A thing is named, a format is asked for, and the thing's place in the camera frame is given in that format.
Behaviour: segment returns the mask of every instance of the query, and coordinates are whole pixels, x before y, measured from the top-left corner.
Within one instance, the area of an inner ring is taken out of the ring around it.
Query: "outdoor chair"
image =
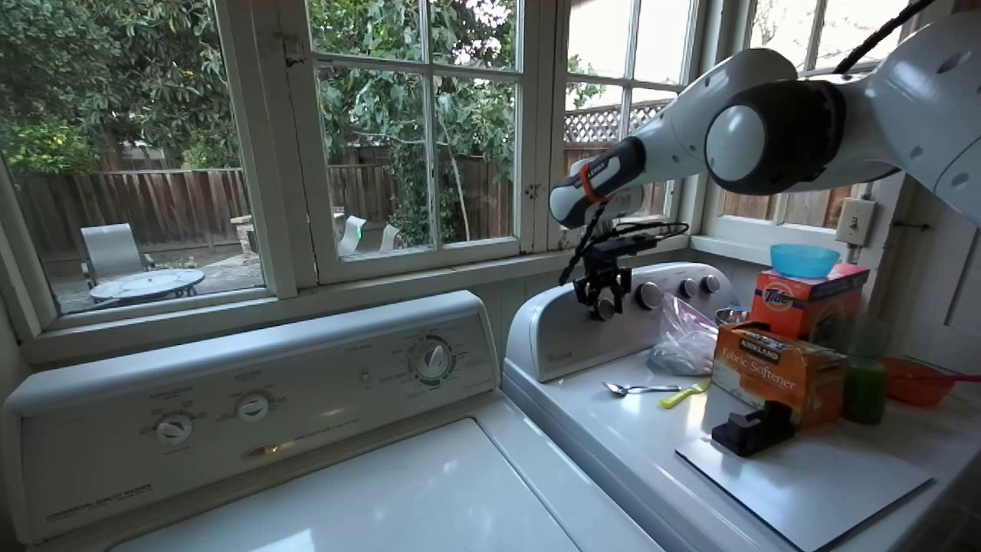
[[[98,280],[144,273],[153,268],[152,255],[141,255],[130,224],[84,228],[88,284]]]

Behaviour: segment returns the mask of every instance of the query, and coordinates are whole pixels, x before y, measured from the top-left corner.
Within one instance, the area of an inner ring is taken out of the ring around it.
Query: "patio table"
[[[127,273],[98,283],[88,288],[88,299],[98,305],[123,305],[123,301],[147,301],[162,296],[194,296],[194,284],[205,280],[204,271],[147,271],[147,273]]]

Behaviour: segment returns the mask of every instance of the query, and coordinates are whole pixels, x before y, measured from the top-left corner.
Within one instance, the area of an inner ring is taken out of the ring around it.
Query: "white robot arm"
[[[554,220],[582,228],[629,183],[709,173],[762,195],[896,170],[981,228],[981,13],[924,28],[862,80],[797,80],[779,52],[745,50],[554,183],[549,204]]]

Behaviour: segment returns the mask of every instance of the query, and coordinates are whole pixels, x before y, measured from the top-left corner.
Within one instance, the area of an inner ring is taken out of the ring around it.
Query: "orange box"
[[[745,406],[783,401],[797,425],[833,424],[844,407],[847,356],[783,334],[722,326],[713,379]]]
[[[862,310],[864,280],[869,271],[860,265],[833,265],[827,280],[787,280],[765,271],[747,320],[774,334],[833,343]]]

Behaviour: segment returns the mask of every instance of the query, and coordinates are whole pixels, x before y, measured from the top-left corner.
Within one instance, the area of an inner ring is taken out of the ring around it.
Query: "washing machine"
[[[890,406],[880,425],[841,421],[740,458],[713,439],[752,412],[730,392],[709,387],[679,407],[662,392],[611,392],[707,379],[652,356],[667,334],[652,296],[683,296],[703,317],[735,305],[709,265],[635,271],[635,299],[603,322],[570,284],[542,292],[511,320],[504,390],[667,549],[978,546],[978,510],[962,510],[981,490],[973,387],[937,412]]]
[[[40,372],[28,549],[658,549],[504,392],[468,292]]]

